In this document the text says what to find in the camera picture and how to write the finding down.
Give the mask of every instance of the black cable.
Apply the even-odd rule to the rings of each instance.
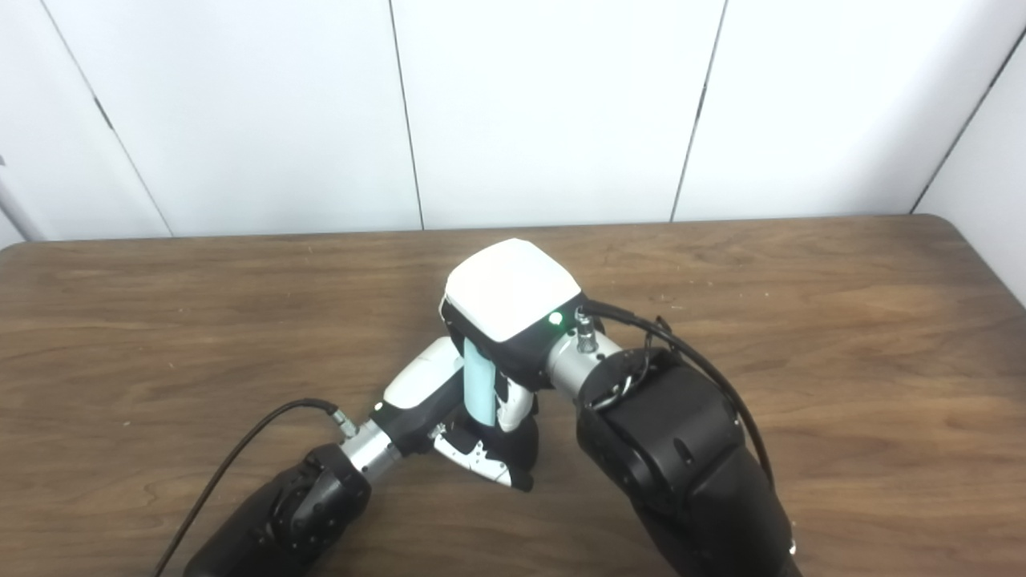
[[[696,367],[705,373],[712,382],[716,383],[720,390],[723,391],[723,394],[731,399],[735,410],[737,410],[738,414],[741,416],[741,420],[745,424],[745,429],[748,430],[748,436],[752,439],[752,447],[755,448],[755,454],[759,458],[759,465],[762,466],[766,479],[770,482],[770,488],[774,488],[773,466],[770,464],[770,453],[766,451],[765,444],[762,441],[762,433],[759,432],[758,425],[755,424],[755,418],[748,410],[748,406],[745,405],[744,399],[741,398],[741,394],[738,392],[738,389],[734,388],[731,381],[728,381],[726,377],[723,376],[723,374],[709,361],[709,359],[702,356],[699,351],[692,348],[692,346],[684,342],[680,337],[671,333],[669,331],[669,325],[665,324],[665,321],[662,324],[653,322],[620,307],[592,300],[586,301],[583,305],[581,305],[581,311],[584,314],[600,316],[622,322],[624,324],[636,326],[648,335],[659,337],[660,340],[665,341],[668,345],[670,345],[671,349],[676,349],[676,351],[683,357],[690,360]]]
[[[153,577],[160,577],[160,574],[164,572],[164,568],[167,567],[167,562],[171,561],[171,555],[173,555],[174,550],[179,548],[179,544],[182,543],[182,539],[186,536],[186,532],[189,531],[189,527],[191,527],[193,522],[196,521],[196,515],[199,514],[200,509],[203,508],[206,500],[209,499],[210,494],[213,493],[214,487],[218,486],[218,482],[221,480],[221,477],[225,476],[225,472],[228,470],[228,467],[232,465],[232,462],[239,456],[239,453],[242,453],[242,450],[249,445],[249,441],[251,441],[253,437],[260,433],[260,431],[264,430],[264,427],[268,426],[271,421],[277,419],[283,413],[287,413],[288,411],[300,407],[320,409],[321,411],[327,413],[329,417],[339,410],[338,406],[326,400],[321,400],[319,398],[301,398],[282,405],[281,407],[268,413],[267,417],[261,419],[260,422],[256,423],[253,428],[242,437],[241,440],[239,440],[238,445],[235,446],[235,449],[232,449],[232,452],[225,457],[225,460],[222,461],[218,470],[213,472],[213,476],[211,476],[210,480],[207,482],[203,492],[199,494],[199,498],[196,499],[196,503],[193,505],[193,508],[189,511],[189,514],[186,515],[185,521],[182,522],[182,526],[179,527],[177,532],[175,532],[174,536],[171,537],[171,541],[167,544],[167,549],[164,550],[164,554],[161,555],[160,561],[157,562],[157,567],[153,570]]]

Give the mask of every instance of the metal connector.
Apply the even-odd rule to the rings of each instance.
[[[595,340],[595,322],[592,318],[581,312],[579,308],[574,312],[574,320],[577,321],[578,352],[590,353],[598,350],[598,342]]]
[[[339,428],[342,429],[342,434],[346,438],[353,438],[359,432],[356,425],[349,420],[349,417],[346,417],[346,414],[341,409],[331,414],[331,420],[334,421],[334,424],[339,425]]]

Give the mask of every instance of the light blue object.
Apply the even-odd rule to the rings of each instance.
[[[463,340],[463,403],[478,423],[496,424],[496,366],[469,339]]]

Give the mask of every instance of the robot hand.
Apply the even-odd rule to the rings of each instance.
[[[665,323],[588,300],[565,269],[517,239],[460,264],[440,313],[465,354],[531,393],[555,388],[574,401],[579,445],[630,498],[679,574],[800,575],[754,419]],[[641,328],[645,346],[621,349],[595,317]],[[654,347],[654,338],[667,346]]]
[[[324,445],[249,496],[186,567],[186,577],[301,577],[363,512],[373,483],[402,458],[435,447],[463,402],[463,358],[435,341],[385,389],[359,427]]]

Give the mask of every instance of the white wall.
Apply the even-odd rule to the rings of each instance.
[[[0,248],[6,248],[23,240],[25,238],[22,237],[22,233],[17,232],[6,215],[0,213]]]
[[[387,1],[46,4],[175,235],[420,228]]]
[[[954,224],[1026,304],[1026,45],[1009,61],[916,213]]]
[[[36,0],[0,1],[0,203],[33,238],[167,236]]]
[[[395,0],[428,228],[669,219],[722,0]]]
[[[675,220],[907,213],[1020,0],[731,0]]]
[[[0,205],[46,239],[905,213],[1026,27],[1026,0],[393,4],[0,2]]]

